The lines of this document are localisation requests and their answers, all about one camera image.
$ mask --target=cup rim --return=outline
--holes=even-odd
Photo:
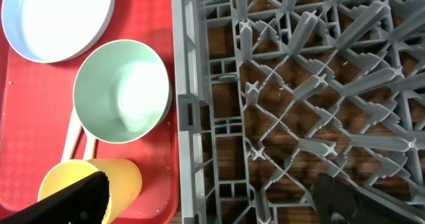
[[[101,48],[103,48],[104,46],[106,46],[106,45],[110,45],[110,44],[112,44],[112,43],[118,43],[118,42],[133,42],[133,43],[137,43],[137,44],[139,44],[139,45],[142,45],[143,47],[145,47],[145,48],[147,48],[148,50],[150,50],[153,54],[155,54],[158,58],[159,58],[159,60],[161,61],[161,63],[158,63],[158,65],[161,65],[161,67],[163,68],[163,72],[164,72],[164,74],[166,75],[166,77],[167,77],[167,80],[168,80],[168,83],[170,83],[170,80],[169,80],[169,76],[168,76],[168,72],[167,72],[167,68],[165,67],[165,64],[164,64],[164,62],[162,61],[162,59],[161,59],[161,57],[149,46],[149,45],[147,45],[147,44],[144,44],[144,43],[142,43],[142,42],[140,42],[140,41],[135,41],[135,40],[132,40],[132,39],[118,39],[118,40],[114,40],[114,41],[110,41],[110,42],[108,42],[108,43],[106,43],[106,44],[103,44],[103,45],[101,45],[100,47],[98,47],[97,49],[95,49],[93,52],[91,52],[88,56],[87,56],[87,58],[84,60],[84,62],[81,64],[81,66],[80,66],[80,68],[78,69],[78,72],[77,72],[77,75],[75,76],[75,80],[74,80],[74,86],[72,87],[72,104],[74,105],[74,107],[75,107],[75,84],[76,84],[76,81],[77,81],[77,78],[78,78],[78,75],[80,74],[80,71],[81,71],[81,68],[84,66],[84,64],[86,64],[86,61],[96,52],[96,51],[98,51],[98,50],[100,50]],[[168,84],[167,86],[166,86],[166,93],[167,93],[167,97],[170,97],[170,92],[171,92],[171,86]],[[144,133],[142,133],[141,135],[139,135],[139,136],[137,136],[136,138],[133,138],[133,139],[130,139],[130,140],[125,140],[125,141],[123,141],[123,142],[111,142],[111,141],[107,141],[107,140],[104,140],[104,139],[101,139],[101,138],[99,138],[99,137],[97,137],[96,135],[94,135],[93,133],[91,133],[91,131],[90,131],[90,129],[87,129],[87,127],[85,127],[85,125],[80,121],[80,123],[81,123],[81,125],[82,125],[82,127],[85,129],[85,131],[86,132],[89,132],[89,133],[91,133],[94,137],[96,137],[96,139],[97,140],[100,140],[100,141],[103,141],[103,142],[106,142],[106,143],[109,143],[109,144],[126,144],[126,143],[128,143],[128,142],[132,142],[132,141],[135,141],[135,140],[138,140],[138,139],[140,139],[141,137],[143,137],[144,135],[146,135],[147,133],[149,133],[152,129],[154,129],[154,127],[156,127],[157,125],[158,125],[158,123],[160,122],[160,120],[161,120],[161,118],[162,118],[162,115],[164,114],[164,112],[165,112],[165,110],[166,110],[166,108],[167,108],[167,104],[170,102],[170,100],[169,100],[169,98],[167,98],[167,101],[166,102],[164,102],[163,103],[163,107],[161,108],[161,110],[162,110],[162,112],[161,112],[161,115],[158,115],[158,117],[155,119],[155,121],[153,122],[153,125],[150,127],[150,128],[148,128]],[[76,111],[76,114],[77,114],[77,116],[78,116],[78,109],[75,107],[75,111]]]

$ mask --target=mint green bowl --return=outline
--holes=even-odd
[[[164,119],[172,91],[165,65],[153,49],[118,40],[87,57],[75,79],[73,100],[86,131],[122,144],[144,136]]]

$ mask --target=red tray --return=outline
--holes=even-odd
[[[57,64],[25,60],[0,31],[0,219],[37,201],[47,171],[60,161],[72,110],[78,68],[97,47],[134,39],[162,58],[174,84],[171,0],[116,0],[102,38],[88,52]],[[75,158],[82,158],[85,135]],[[138,198],[114,223],[168,223],[179,202],[179,153],[175,103],[148,135],[128,144],[99,142],[97,158],[127,158],[143,177]]]

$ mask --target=white plate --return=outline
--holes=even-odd
[[[81,55],[102,36],[115,0],[3,0],[1,22],[9,44],[35,62]]]

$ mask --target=yellow cup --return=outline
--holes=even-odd
[[[44,177],[39,189],[38,201],[96,171],[102,171],[108,177],[110,192],[102,224],[109,224],[139,195],[142,183],[140,170],[132,161],[125,159],[92,159],[96,139],[88,132],[86,132],[84,160],[70,160],[76,143],[74,140],[78,139],[81,125],[75,117],[73,110],[62,162],[54,166]]]

